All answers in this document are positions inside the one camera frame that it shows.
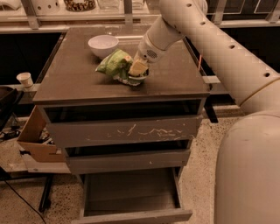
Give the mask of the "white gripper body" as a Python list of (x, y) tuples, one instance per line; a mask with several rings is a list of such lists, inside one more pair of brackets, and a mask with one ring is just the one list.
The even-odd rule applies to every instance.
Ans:
[(168, 48), (168, 44), (165, 40), (159, 36), (150, 35), (148, 32), (143, 35), (141, 39), (135, 60), (145, 60), (147, 63), (158, 62), (164, 55)]

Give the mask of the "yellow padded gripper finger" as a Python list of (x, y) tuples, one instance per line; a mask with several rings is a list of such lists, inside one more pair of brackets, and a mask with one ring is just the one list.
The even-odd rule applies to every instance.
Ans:
[(148, 62), (145, 59), (137, 58), (133, 61), (131, 67), (129, 68), (129, 75), (133, 77), (145, 76), (148, 68)]

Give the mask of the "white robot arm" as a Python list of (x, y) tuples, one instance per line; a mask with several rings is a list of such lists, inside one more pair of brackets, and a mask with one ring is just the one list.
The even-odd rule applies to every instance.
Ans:
[(136, 61), (160, 60), (187, 37), (244, 112), (223, 137), (214, 224), (280, 224), (280, 74), (209, 21), (205, 0), (159, 0)]

